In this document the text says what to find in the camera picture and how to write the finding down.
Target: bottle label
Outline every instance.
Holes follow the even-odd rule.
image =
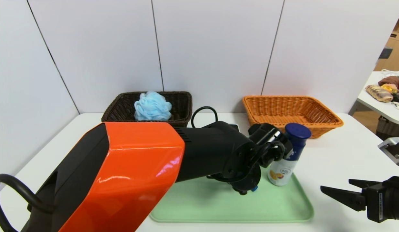
[[[284,186],[288,183],[298,160],[280,160],[273,162],[268,168],[268,179],[276,186]]]

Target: bread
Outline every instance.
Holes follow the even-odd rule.
[[[368,85],[366,87],[366,91],[377,101],[390,102],[391,100],[393,100],[393,96],[387,90],[381,88],[379,85]]]

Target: white table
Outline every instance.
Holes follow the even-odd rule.
[[[394,108],[391,103],[384,103],[377,101],[374,99],[369,93],[366,91],[366,86],[368,85],[377,85],[378,82],[383,79],[385,76],[381,72],[372,72],[360,94],[357,97],[357,101],[369,107],[370,109],[376,111],[381,116],[387,118],[388,120],[399,124],[399,110]]]
[[[16,177],[34,192],[37,191],[82,135],[100,123],[101,117],[101,113],[77,116]],[[317,140],[309,140],[295,168],[295,174],[315,210],[312,221],[292,224],[185,224],[156,223],[147,217],[137,231],[399,231],[399,221],[387,220],[380,224],[372,222],[367,219],[365,211],[356,212],[320,192],[320,185],[360,191],[359,188],[348,184],[349,178],[384,181],[393,175],[399,175],[399,167],[377,148],[381,140],[376,135],[347,114],[339,114],[339,117],[345,125]],[[249,124],[246,114],[220,113],[218,118],[227,123],[239,124],[240,131],[247,134]],[[195,117],[198,127],[213,121],[212,113],[199,113]],[[10,223],[16,229],[21,229],[29,217],[26,202],[9,187],[0,192],[0,202]]]

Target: dark brown wicker basket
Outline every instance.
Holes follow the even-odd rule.
[[[143,92],[126,92],[119,94],[109,105],[102,116],[102,122],[140,122],[135,120],[135,101]],[[168,121],[173,127],[186,127],[192,115],[192,96],[189,92],[158,92],[172,104],[171,118]]]
[[[382,140],[390,137],[399,137],[399,125],[391,122],[383,116],[380,116],[379,123],[377,124],[376,135]]]

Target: orange wicker basket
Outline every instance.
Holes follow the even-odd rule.
[[[250,125],[269,123],[282,132],[288,123],[307,126],[316,139],[343,121],[313,97],[306,96],[246,96],[242,99]]]

